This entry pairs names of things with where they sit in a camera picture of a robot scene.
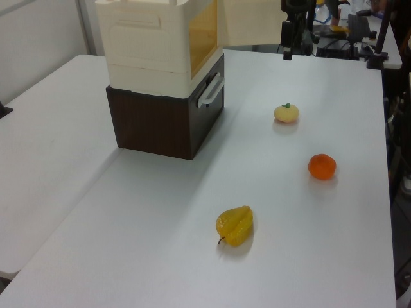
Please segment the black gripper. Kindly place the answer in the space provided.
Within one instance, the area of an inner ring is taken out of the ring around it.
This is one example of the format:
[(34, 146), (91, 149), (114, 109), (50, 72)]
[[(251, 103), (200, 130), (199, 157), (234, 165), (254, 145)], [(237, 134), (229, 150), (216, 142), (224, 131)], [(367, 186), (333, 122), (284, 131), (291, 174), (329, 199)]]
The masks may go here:
[[(282, 22), (281, 28), (281, 45), (283, 48), (283, 59), (292, 59), (292, 39), (293, 23), (291, 21), (303, 16), (305, 17), (309, 10), (308, 0), (281, 0), (281, 10), (287, 14), (286, 21)], [(301, 54), (311, 56), (313, 52), (313, 39), (311, 32), (304, 29), (301, 37)]]

